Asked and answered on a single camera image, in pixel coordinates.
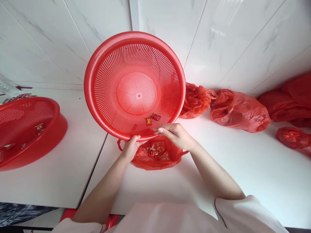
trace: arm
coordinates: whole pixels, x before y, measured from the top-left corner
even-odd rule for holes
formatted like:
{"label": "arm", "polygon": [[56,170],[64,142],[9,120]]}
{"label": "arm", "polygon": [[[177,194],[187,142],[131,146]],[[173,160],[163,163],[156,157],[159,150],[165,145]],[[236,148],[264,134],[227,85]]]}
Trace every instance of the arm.
{"label": "arm", "polygon": [[240,200],[245,194],[234,179],[182,127],[181,124],[163,124],[154,129],[168,137],[177,147],[188,150],[199,173],[215,198]]}
{"label": "arm", "polygon": [[139,138],[140,136],[133,136],[129,142],[125,143],[121,155],[79,207],[72,219],[73,221],[78,223],[97,222],[100,224],[107,221],[126,168],[134,158],[138,147],[145,143],[136,142]]}

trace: red bag handle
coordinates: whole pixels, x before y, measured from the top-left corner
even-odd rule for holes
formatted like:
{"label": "red bag handle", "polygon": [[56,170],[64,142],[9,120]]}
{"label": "red bag handle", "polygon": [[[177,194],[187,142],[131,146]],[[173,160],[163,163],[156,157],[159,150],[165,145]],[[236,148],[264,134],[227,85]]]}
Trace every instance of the red bag handle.
{"label": "red bag handle", "polygon": [[[121,142],[121,139],[119,139],[119,140],[117,141],[117,144],[118,144],[119,150],[123,151],[122,148],[121,148],[120,142]],[[186,151],[182,152],[182,155],[185,155],[185,154],[187,154],[188,152],[189,152],[189,151],[186,150]]]}
{"label": "red bag handle", "polygon": [[118,144],[119,150],[123,151],[121,148],[120,142],[121,142],[121,139],[118,140],[117,144]]}

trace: white sleeve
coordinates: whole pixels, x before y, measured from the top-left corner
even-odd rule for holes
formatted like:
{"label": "white sleeve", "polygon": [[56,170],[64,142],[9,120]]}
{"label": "white sleeve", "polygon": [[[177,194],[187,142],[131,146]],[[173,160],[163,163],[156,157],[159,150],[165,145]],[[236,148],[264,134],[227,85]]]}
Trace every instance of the white sleeve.
{"label": "white sleeve", "polygon": [[102,233],[106,229],[106,225],[99,223],[76,223],[70,218],[61,221],[51,233]]}
{"label": "white sleeve", "polygon": [[219,222],[232,233],[288,232],[252,195],[234,201],[217,198],[214,209]]}

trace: person's right hand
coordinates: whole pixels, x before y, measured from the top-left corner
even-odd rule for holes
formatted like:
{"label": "person's right hand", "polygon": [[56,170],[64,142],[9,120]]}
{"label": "person's right hand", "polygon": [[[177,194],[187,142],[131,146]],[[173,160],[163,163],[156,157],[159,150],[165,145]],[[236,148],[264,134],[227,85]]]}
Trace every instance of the person's right hand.
{"label": "person's right hand", "polygon": [[183,128],[180,123],[163,124],[153,129],[155,134],[161,134],[169,138],[175,146],[191,151],[197,141]]}

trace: white shirt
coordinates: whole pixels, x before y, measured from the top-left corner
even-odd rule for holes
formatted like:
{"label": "white shirt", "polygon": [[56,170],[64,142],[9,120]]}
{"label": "white shirt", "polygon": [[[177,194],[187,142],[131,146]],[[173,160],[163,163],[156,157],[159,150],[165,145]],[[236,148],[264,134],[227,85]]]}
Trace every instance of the white shirt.
{"label": "white shirt", "polygon": [[[137,203],[115,227],[106,233],[250,233],[288,232],[257,198],[229,201],[217,198],[214,209],[218,220],[189,204]],[[76,223],[69,218],[52,233],[102,233],[99,223]]]}

